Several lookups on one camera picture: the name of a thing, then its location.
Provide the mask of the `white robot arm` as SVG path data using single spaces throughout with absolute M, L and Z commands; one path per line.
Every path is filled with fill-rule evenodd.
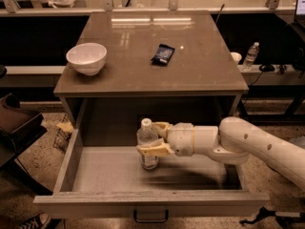
M 143 156 L 203 155 L 216 162 L 237 165 L 253 155 L 305 189 L 305 150 L 241 118 L 229 116 L 217 126 L 154 122 L 152 128 L 159 138 L 137 146 Z

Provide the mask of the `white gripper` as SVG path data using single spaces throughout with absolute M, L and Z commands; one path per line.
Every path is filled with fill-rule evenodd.
M 137 145 L 136 149 L 141 155 L 158 157 L 169 156 L 173 153 L 177 156 L 193 155 L 193 124 L 178 123 L 172 125 L 169 122 L 154 122 L 152 127 L 162 138 Z

